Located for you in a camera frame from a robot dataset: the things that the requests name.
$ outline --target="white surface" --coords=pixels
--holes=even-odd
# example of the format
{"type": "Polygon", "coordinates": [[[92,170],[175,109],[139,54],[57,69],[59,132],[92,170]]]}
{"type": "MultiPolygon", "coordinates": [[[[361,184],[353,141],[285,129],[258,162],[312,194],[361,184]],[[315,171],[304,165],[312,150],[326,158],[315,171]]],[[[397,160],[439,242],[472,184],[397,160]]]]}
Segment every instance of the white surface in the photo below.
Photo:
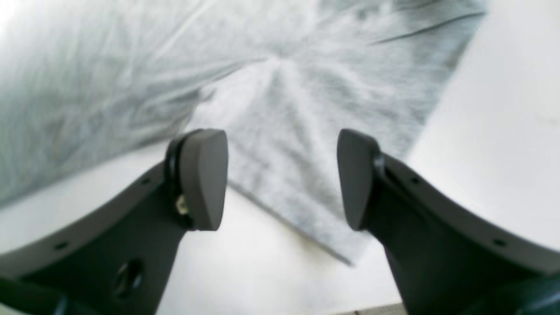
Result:
{"type": "MultiPolygon", "coordinates": [[[[560,250],[560,4],[493,0],[490,10],[409,164],[476,214],[560,250]]],[[[164,147],[3,209],[0,252],[92,211],[164,147]]],[[[379,244],[349,268],[228,191],[220,230],[183,239],[159,314],[327,315],[398,300],[379,244]]]]}

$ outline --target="gray fabric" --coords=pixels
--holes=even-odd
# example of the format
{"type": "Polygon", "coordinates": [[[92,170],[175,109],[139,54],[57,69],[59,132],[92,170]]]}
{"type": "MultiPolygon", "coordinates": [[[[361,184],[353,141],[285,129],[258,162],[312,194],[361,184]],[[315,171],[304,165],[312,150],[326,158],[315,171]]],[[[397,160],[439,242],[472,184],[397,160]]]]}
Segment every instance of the gray fabric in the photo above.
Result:
{"type": "Polygon", "coordinates": [[[27,0],[0,38],[0,203],[188,129],[230,184],[346,262],[341,128],[404,158],[479,0],[27,0]]]}

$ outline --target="gray t-shirt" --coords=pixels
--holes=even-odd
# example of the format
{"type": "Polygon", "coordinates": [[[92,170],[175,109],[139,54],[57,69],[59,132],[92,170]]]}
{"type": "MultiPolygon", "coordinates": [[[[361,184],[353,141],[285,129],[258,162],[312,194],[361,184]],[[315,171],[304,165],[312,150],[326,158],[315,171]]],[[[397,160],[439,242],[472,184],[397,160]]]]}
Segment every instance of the gray t-shirt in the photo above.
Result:
{"type": "Polygon", "coordinates": [[[371,237],[344,220],[338,132],[366,132],[404,158],[484,10],[479,0],[29,4],[0,38],[0,204],[185,128],[223,128],[230,184],[350,263],[371,237]]]}

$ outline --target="screw hole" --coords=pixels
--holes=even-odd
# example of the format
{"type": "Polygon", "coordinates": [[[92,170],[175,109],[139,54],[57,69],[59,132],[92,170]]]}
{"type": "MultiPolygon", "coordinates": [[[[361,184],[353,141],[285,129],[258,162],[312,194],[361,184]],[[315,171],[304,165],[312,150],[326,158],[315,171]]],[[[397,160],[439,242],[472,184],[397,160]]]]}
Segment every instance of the screw hole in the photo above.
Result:
{"type": "Polygon", "coordinates": [[[494,245],[500,246],[500,247],[505,247],[505,246],[507,246],[507,243],[504,240],[495,239],[494,240],[494,245]]]}
{"type": "Polygon", "coordinates": [[[125,299],[131,292],[140,287],[143,279],[143,267],[140,260],[125,263],[117,272],[113,292],[116,297],[125,299]]]}
{"type": "Polygon", "coordinates": [[[59,244],[57,244],[57,245],[54,246],[54,250],[55,250],[55,251],[61,251],[61,250],[65,249],[65,248],[67,248],[68,245],[69,245],[68,242],[59,243],[59,244]]]}

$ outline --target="small screw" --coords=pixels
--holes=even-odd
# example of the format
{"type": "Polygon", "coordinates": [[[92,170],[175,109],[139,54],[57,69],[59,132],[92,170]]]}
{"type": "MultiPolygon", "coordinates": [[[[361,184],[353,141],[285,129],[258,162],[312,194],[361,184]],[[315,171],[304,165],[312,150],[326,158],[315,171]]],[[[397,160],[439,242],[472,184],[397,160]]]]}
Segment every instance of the small screw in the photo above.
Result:
{"type": "Polygon", "coordinates": [[[189,214],[189,208],[186,207],[185,195],[182,194],[181,196],[179,196],[179,198],[177,198],[177,201],[175,202],[175,207],[177,208],[177,211],[179,212],[180,215],[189,214]]]}

